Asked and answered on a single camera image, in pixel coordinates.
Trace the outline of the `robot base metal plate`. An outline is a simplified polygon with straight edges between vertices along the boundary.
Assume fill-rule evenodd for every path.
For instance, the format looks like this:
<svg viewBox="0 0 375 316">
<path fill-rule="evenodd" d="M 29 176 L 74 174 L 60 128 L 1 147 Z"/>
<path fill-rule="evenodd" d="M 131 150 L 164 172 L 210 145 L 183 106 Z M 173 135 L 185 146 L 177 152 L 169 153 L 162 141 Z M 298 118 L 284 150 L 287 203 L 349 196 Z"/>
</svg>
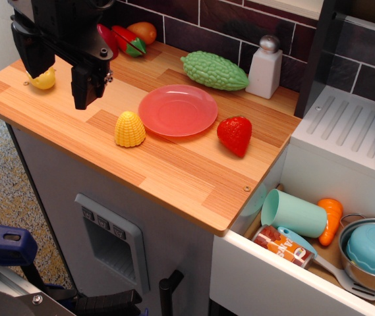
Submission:
<svg viewBox="0 0 375 316">
<path fill-rule="evenodd" d="M 46 293 L 0 266 L 0 315 L 72 315 Z"/>
</svg>

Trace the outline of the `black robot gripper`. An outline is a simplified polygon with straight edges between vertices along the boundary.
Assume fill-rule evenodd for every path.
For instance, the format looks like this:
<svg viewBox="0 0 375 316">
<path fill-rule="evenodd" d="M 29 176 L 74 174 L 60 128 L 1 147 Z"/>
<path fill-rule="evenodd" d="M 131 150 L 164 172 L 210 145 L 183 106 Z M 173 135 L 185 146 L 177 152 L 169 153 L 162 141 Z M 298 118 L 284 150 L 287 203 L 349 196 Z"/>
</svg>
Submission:
<svg viewBox="0 0 375 316">
<path fill-rule="evenodd" d="M 13 8 L 11 30 L 26 71 L 37 78 L 55 63 L 65 60 L 71 68 L 74 106 L 86 110 L 101 98 L 113 80 L 102 64 L 113 53 L 97 30 L 102 14 L 113 1 L 9 1 Z"/>
</svg>

